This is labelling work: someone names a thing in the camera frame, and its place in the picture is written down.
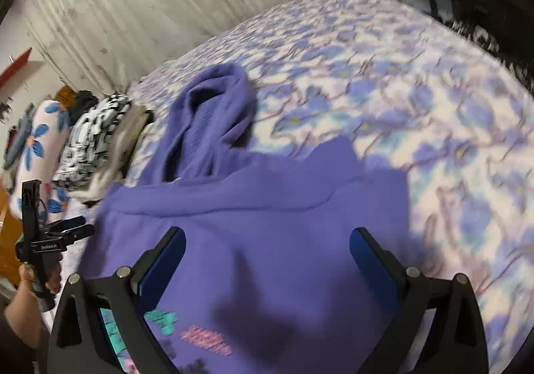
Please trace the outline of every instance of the bed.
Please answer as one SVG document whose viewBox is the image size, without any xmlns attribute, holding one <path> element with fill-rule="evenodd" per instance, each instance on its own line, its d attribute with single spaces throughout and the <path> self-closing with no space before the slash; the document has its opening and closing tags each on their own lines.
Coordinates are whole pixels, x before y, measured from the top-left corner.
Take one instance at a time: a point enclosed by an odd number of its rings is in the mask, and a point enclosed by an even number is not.
<svg viewBox="0 0 534 374">
<path fill-rule="evenodd" d="M 156 121 L 126 183 L 156 150 L 181 88 L 235 61 L 257 88 L 249 146 L 304 158 L 345 134 L 367 167 L 407 171 L 414 243 L 427 276 L 466 273 L 490 372 L 501 373 L 534 324 L 534 101 L 500 64 L 430 17 L 392 0 L 295 0 L 164 63 L 130 96 Z M 67 216 L 88 210 L 74 202 Z M 69 248 L 63 278 L 84 243 Z M 415 343 L 412 357 L 421 348 Z"/>
</svg>

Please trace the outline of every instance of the purple hoodie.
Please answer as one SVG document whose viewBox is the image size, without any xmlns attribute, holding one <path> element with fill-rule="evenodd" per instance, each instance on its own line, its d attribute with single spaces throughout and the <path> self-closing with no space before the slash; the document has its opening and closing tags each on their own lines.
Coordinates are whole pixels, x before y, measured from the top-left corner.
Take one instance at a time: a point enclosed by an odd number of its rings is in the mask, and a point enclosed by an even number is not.
<svg viewBox="0 0 534 374">
<path fill-rule="evenodd" d="M 365 226 L 407 258 L 406 175 L 365 172 L 346 137 L 293 160 L 238 148 L 254 118 L 245 71 L 221 64 L 173 103 L 167 131 L 134 188 L 114 186 L 80 271 L 131 266 L 171 226 L 187 249 L 158 309 L 176 315 L 177 367 L 214 374 L 353 374 L 391 317 L 349 252 Z"/>
</svg>

